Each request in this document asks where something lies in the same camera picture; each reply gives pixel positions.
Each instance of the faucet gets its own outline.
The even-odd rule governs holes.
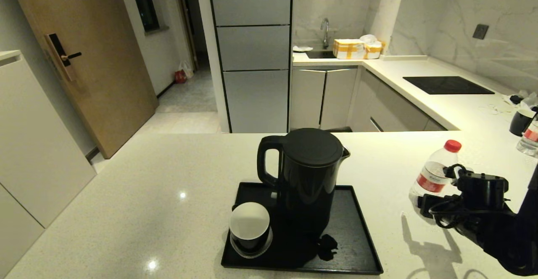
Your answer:
[[[323,49],[327,49],[329,47],[329,40],[327,38],[327,34],[329,33],[329,19],[324,18],[323,22],[321,22],[321,30],[325,29],[325,37],[323,38]]]

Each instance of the bottle label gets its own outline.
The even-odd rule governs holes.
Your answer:
[[[527,130],[525,131],[525,133],[523,134],[523,136],[528,139],[528,140],[532,140],[532,141],[536,141],[538,142],[538,126],[535,126],[534,123],[531,124]]]
[[[443,168],[444,166],[440,163],[427,162],[417,177],[417,183],[425,190],[439,193],[446,184],[452,181],[444,176]]]

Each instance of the plastic water bottle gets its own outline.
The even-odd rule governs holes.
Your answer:
[[[534,116],[516,148],[529,156],[538,157],[538,116]]]
[[[420,212],[419,197],[424,196],[424,194],[439,195],[444,186],[452,182],[452,178],[445,177],[443,168],[458,163],[457,153],[461,148],[461,143],[449,140],[446,141],[442,149],[435,151],[430,156],[409,190],[409,200],[411,200],[416,212]]]

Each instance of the electrical outlet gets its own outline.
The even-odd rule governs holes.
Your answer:
[[[488,28],[490,28],[488,25],[476,25],[475,33],[472,36],[474,38],[484,39],[484,37],[486,37],[486,32],[488,32]]]

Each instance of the kitchen sink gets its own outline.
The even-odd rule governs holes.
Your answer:
[[[308,58],[336,58],[332,51],[308,51]]]

